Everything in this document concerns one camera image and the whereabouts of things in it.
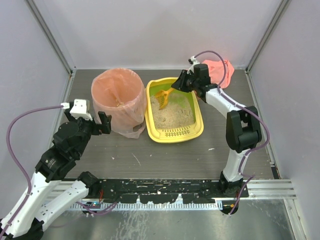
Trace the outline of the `orange litter scoop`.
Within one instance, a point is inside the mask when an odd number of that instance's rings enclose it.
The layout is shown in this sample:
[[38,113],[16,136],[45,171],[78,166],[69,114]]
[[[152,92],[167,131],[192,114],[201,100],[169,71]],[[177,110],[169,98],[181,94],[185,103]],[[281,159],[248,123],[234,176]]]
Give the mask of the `orange litter scoop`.
[[163,108],[165,108],[168,104],[168,100],[169,100],[169,95],[170,93],[172,93],[175,89],[174,88],[169,88],[168,90],[160,90],[159,92],[157,92],[155,94],[155,98],[159,103],[159,109],[162,110]]

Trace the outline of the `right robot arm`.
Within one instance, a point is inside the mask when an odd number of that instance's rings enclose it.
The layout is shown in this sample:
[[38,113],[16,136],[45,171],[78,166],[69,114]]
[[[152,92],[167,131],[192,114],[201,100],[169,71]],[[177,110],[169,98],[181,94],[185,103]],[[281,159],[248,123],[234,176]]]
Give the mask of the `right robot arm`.
[[190,70],[182,70],[171,87],[185,93],[195,92],[225,117],[225,138],[229,154],[226,166],[220,174],[218,190],[227,193],[241,188],[247,158],[262,140],[256,107],[246,107],[236,102],[218,84],[211,83],[209,68],[202,63],[193,65]]

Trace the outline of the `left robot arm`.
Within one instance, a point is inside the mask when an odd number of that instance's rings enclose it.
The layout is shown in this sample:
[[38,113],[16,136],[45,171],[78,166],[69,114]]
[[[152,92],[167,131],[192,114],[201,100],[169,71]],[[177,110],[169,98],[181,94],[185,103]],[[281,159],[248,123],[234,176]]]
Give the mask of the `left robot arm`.
[[97,177],[82,172],[71,187],[46,203],[49,194],[81,158],[91,136],[111,132],[111,115],[100,111],[101,123],[65,113],[53,136],[53,146],[40,158],[28,187],[9,214],[0,221],[0,235],[8,240],[39,240],[44,231],[71,205],[99,190]]

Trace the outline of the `bin with pink bag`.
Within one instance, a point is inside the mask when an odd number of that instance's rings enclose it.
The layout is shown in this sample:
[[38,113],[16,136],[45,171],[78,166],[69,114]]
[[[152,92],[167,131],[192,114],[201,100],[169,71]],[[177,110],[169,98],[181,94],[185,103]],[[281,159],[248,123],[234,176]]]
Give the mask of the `bin with pink bag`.
[[108,69],[91,84],[95,113],[111,116],[111,130],[138,139],[144,131],[147,96],[140,76],[127,68]]

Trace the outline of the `yellow green litter box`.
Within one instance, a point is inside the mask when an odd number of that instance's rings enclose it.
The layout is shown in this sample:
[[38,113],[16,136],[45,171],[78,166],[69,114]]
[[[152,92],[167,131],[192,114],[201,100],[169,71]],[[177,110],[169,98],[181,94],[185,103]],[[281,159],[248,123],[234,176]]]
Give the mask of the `yellow green litter box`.
[[204,130],[203,118],[195,93],[185,93],[177,90],[173,91],[175,99],[173,99],[173,96],[169,97],[169,104],[175,104],[182,108],[189,106],[191,116],[193,117],[193,123],[179,127],[156,127],[151,97],[160,90],[168,90],[175,80],[177,80],[176,77],[160,78],[151,80],[146,86],[147,107],[145,112],[145,123],[148,135],[157,143],[171,144],[189,141],[199,137]]

